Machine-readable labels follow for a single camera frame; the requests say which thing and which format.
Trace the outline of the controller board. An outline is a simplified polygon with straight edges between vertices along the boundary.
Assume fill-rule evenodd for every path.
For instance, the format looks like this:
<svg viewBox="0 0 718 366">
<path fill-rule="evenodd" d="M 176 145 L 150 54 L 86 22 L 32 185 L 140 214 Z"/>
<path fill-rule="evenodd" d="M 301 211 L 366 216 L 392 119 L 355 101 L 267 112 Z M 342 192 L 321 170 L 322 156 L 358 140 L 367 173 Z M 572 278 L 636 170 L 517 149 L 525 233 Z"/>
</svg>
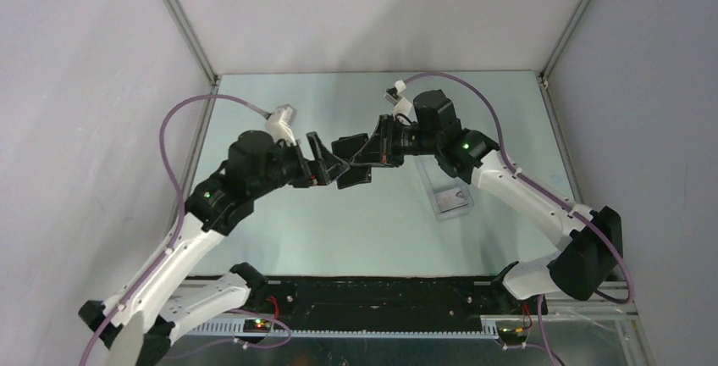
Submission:
<svg viewBox="0 0 718 366">
<path fill-rule="evenodd" d="M 530 331 L 529 327 L 499 327 L 496 341 L 505 350 L 524 348 L 527 345 Z"/>
<path fill-rule="evenodd" d="M 267 319 L 250 318 L 244 319 L 241 333 L 243 335 L 259 334 L 266 335 L 273 331 L 273 323 Z"/>
</svg>

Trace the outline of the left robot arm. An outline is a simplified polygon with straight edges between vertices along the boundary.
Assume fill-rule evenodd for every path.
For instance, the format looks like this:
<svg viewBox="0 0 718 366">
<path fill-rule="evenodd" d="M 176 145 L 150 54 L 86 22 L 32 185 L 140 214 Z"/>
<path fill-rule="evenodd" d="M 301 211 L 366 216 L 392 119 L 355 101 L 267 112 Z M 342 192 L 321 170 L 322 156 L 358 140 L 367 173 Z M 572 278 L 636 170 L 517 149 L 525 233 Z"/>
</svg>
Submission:
<svg viewBox="0 0 718 366">
<path fill-rule="evenodd" d="M 130 281 L 111 297 L 80 308 L 80 318 L 93 333 L 80 361 L 86 363 L 102 343 L 111 352 L 124 352 L 122 363 L 155 365 L 176 341 L 215 316 L 241 307 L 252 313 L 264 308 L 266 280 L 248 263 L 193 295 L 171 296 L 201 259 L 253 213 L 256 200 L 284 186 L 330 185 L 349 170 L 348 162 L 331 153 L 316 133 L 307 139 L 311 159 L 294 142 L 266 131 L 242 133 L 218 169 L 185 200 L 174 229 Z"/>
</svg>

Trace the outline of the left controller board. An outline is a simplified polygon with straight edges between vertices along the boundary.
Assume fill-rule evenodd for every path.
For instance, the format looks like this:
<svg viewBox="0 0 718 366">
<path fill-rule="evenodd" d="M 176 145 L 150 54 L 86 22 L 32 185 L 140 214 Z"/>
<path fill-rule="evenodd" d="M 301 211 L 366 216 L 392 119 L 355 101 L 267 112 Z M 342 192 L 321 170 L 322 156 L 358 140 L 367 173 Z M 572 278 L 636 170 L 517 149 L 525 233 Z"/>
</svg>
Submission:
<svg viewBox="0 0 718 366">
<path fill-rule="evenodd" d="M 273 331 L 273 323 L 267 319 L 250 318 L 244 319 L 241 333 L 243 335 L 259 334 L 266 335 Z"/>
</svg>

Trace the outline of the right aluminium frame post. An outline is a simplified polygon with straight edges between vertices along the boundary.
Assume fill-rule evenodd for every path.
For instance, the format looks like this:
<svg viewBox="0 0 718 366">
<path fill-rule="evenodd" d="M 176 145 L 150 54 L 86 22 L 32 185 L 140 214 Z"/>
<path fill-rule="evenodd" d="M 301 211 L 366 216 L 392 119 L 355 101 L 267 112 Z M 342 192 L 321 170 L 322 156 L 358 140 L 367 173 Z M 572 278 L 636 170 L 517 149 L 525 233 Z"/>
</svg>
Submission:
<svg viewBox="0 0 718 366">
<path fill-rule="evenodd" d="M 575 35 L 578 26 L 582 22 L 584 15 L 588 12 L 594 0 L 578 0 L 570 16 L 564 25 L 561 33 L 551 48 L 549 57 L 546 59 L 543 68 L 539 71 L 538 77 L 541 82 L 549 81 L 555 67 L 561 60 L 562 54 L 568 47 L 571 39 Z"/>
</svg>

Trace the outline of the clear plastic card tray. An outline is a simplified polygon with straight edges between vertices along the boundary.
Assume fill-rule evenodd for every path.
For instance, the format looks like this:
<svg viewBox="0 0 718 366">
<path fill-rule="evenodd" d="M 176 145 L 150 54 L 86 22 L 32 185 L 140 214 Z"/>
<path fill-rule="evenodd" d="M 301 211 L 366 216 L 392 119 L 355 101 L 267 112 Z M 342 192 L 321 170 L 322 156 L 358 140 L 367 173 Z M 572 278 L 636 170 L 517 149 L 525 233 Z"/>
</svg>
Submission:
<svg viewBox="0 0 718 366">
<path fill-rule="evenodd" d="M 416 156 L 415 165 L 420 176 L 421 182 L 428 196 L 428 202 L 434 212 L 435 218 L 439 221 L 459 218 L 471 212 L 475 202 L 473 201 L 469 186 L 459 178 L 450 177 L 438 165 L 434 156 Z M 441 213 L 437 207 L 435 194 L 452 188 L 460 187 L 469 205 L 464 208 L 456 209 L 448 213 Z"/>
</svg>

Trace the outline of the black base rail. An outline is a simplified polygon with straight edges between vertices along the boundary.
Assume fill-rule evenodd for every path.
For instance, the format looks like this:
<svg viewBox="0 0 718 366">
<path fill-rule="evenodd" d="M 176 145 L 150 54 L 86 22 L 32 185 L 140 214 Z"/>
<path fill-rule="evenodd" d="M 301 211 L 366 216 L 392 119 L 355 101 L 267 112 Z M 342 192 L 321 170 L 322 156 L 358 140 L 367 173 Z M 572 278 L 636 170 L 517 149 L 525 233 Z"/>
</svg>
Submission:
<svg viewBox="0 0 718 366">
<path fill-rule="evenodd" d="M 484 316 L 546 315 L 536 298 L 504 301 L 488 276 L 271 276 L 244 305 L 294 332 L 480 332 Z"/>
</svg>

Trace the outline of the right controller board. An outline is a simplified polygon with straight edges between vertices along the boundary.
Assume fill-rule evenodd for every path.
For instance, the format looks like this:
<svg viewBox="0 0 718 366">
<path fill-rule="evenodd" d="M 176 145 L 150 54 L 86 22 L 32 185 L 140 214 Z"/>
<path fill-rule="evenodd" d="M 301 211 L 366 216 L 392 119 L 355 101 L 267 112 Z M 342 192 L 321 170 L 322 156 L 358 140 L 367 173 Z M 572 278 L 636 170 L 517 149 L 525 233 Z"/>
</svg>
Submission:
<svg viewBox="0 0 718 366">
<path fill-rule="evenodd" d="M 505 350 L 524 348 L 527 345 L 530 331 L 529 327 L 499 327 L 496 341 Z"/>
</svg>

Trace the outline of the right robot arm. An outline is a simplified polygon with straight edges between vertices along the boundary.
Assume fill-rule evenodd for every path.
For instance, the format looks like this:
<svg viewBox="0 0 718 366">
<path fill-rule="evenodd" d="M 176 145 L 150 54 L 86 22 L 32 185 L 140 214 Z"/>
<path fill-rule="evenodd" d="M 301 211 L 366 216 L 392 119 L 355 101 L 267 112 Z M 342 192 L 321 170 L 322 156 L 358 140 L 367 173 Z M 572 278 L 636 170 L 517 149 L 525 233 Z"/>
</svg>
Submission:
<svg viewBox="0 0 718 366">
<path fill-rule="evenodd" d="M 400 167 L 407 156 L 431 155 L 451 178 L 499 198 L 533 222 L 556 251 L 530 262 L 508 264 L 492 281 L 492 300 L 502 313 L 514 313 L 527 299 L 554 292 L 586 301 L 617 266 L 621 217 L 561 197 L 525 175 L 502 155 L 500 145 L 478 130 L 463 127 L 453 102 L 441 91 L 414 98 L 417 120 L 382 114 L 372 134 L 333 141 L 334 153 L 350 170 L 339 186 L 370 181 L 373 168 Z"/>
</svg>

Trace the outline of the left aluminium frame post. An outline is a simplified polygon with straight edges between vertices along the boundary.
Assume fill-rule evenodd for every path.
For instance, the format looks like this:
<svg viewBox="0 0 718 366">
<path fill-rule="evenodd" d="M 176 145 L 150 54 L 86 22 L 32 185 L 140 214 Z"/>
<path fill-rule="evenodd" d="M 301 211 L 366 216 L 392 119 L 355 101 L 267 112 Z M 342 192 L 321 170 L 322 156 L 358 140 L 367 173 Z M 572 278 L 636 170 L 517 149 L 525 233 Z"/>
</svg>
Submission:
<svg viewBox="0 0 718 366">
<path fill-rule="evenodd" d="M 207 56 L 196 30 L 180 0 L 162 0 L 185 45 L 210 85 L 218 81 L 218 74 Z"/>
</svg>

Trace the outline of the aluminium frame post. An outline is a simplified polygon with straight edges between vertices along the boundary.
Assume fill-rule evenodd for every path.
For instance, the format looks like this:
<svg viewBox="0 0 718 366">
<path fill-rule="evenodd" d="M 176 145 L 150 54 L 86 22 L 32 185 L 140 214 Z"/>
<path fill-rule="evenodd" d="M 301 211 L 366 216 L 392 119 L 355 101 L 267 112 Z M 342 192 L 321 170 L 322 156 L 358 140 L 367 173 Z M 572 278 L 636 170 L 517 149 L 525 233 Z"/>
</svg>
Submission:
<svg viewBox="0 0 718 366">
<path fill-rule="evenodd" d="M 575 35 L 578 26 L 582 22 L 584 15 L 588 12 L 594 0 L 578 0 L 570 16 L 564 25 L 561 33 L 551 48 L 549 57 L 546 59 L 543 68 L 539 71 L 538 77 L 541 82 L 549 81 L 555 67 L 561 60 L 562 54 L 568 47 L 571 39 Z"/>
<path fill-rule="evenodd" d="M 180 0 L 162 0 L 185 45 L 210 85 L 218 81 L 218 74 L 207 56 L 196 30 Z"/>
</svg>

